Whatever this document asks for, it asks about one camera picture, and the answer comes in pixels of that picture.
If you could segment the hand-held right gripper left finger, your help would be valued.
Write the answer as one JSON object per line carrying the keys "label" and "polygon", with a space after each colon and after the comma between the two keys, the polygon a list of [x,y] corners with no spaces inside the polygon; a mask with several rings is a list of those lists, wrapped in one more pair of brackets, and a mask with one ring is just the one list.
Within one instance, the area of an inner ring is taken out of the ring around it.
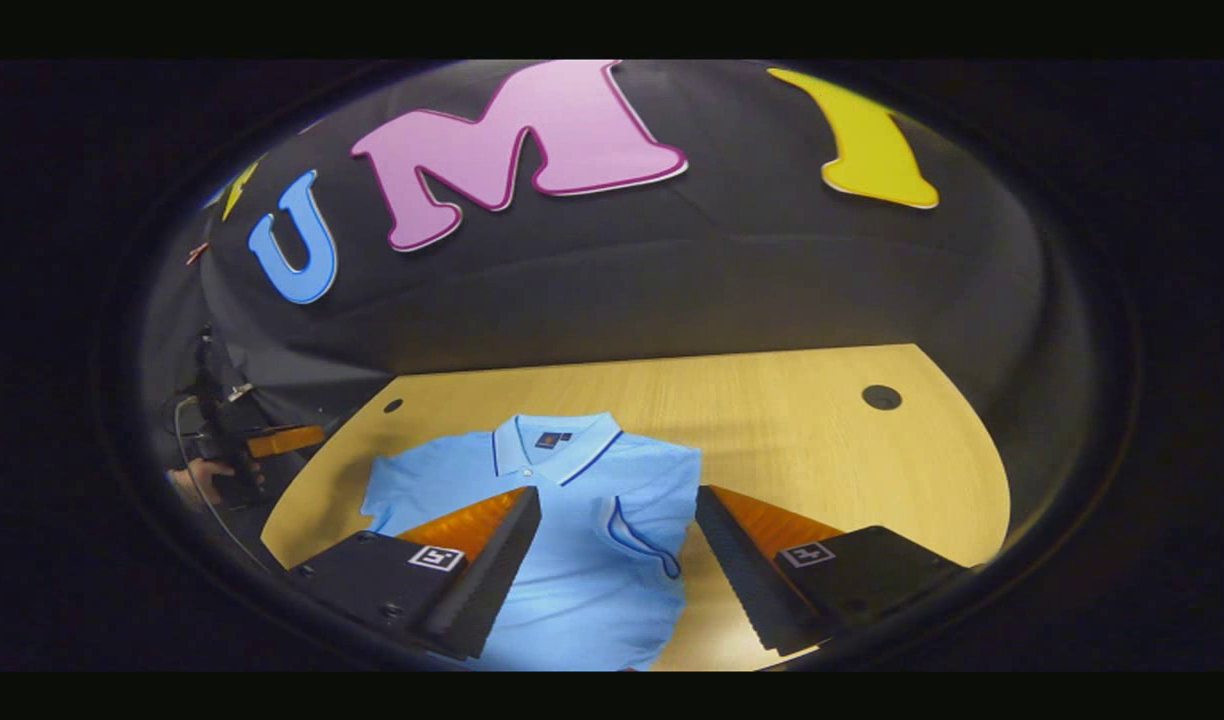
{"label": "hand-held right gripper left finger", "polygon": [[388,536],[360,530],[288,571],[312,602],[408,651],[483,651],[542,520],[539,489],[510,489]]}

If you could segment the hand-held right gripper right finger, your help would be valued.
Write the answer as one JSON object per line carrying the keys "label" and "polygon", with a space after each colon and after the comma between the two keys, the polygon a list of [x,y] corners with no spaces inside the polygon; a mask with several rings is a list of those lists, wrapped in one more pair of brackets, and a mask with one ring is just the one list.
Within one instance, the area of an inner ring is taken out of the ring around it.
{"label": "hand-held right gripper right finger", "polygon": [[883,525],[840,530],[703,486],[696,524],[760,643],[781,656],[859,634],[968,574]]}

